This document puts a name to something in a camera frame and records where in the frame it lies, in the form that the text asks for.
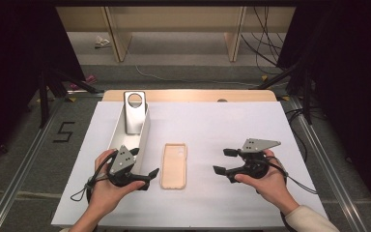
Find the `white sleeve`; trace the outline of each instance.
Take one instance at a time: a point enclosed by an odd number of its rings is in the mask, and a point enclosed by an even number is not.
[[[298,232],[339,231],[329,220],[306,206],[297,207],[285,219]]]

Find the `phone case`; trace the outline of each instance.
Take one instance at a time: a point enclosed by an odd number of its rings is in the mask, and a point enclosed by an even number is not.
[[[183,189],[186,186],[186,145],[167,143],[162,157],[160,184],[163,189]]]

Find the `white table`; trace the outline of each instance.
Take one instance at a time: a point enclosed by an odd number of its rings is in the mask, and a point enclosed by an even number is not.
[[[272,229],[283,227],[279,211],[255,189],[230,184],[214,174],[213,165],[242,166],[240,158],[225,157],[224,148],[241,148],[247,138],[279,140],[272,150],[289,174],[314,188],[282,107],[270,102],[148,102],[151,117],[142,173],[161,167],[165,143],[184,142],[188,148],[186,186],[162,189],[159,175],[147,191],[127,195],[100,226],[131,229]],[[123,106],[120,101],[99,102],[83,141],[52,224],[69,227],[87,207],[70,200],[93,175],[94,160],[112,136]],[[288,180],[299,201],[326,216],[318,195]]]

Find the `person's right hand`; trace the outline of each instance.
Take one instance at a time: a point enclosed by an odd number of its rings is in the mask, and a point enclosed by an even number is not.
[[[274,157],[271,150],[265,150],[264,153],[267,157]],[[270,162],[280,166],[276,159],[270,159]],[[299,206],[286,188],[282,173],[274,167],[270,166],[267,175],[261,179],[254,179],[243,174],[237,174],[235,179],[257,189],[264,199],[275,205],[285,216]]]

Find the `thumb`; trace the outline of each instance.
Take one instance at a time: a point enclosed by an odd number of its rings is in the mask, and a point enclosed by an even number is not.
[[[244,175],[244,174],[237,174],[234,177],[234,179],[246,185],[252,186],[254,188],[256,188],[257,186],[257,180],[255,180],[254,178],[251,178],[250,176]]]

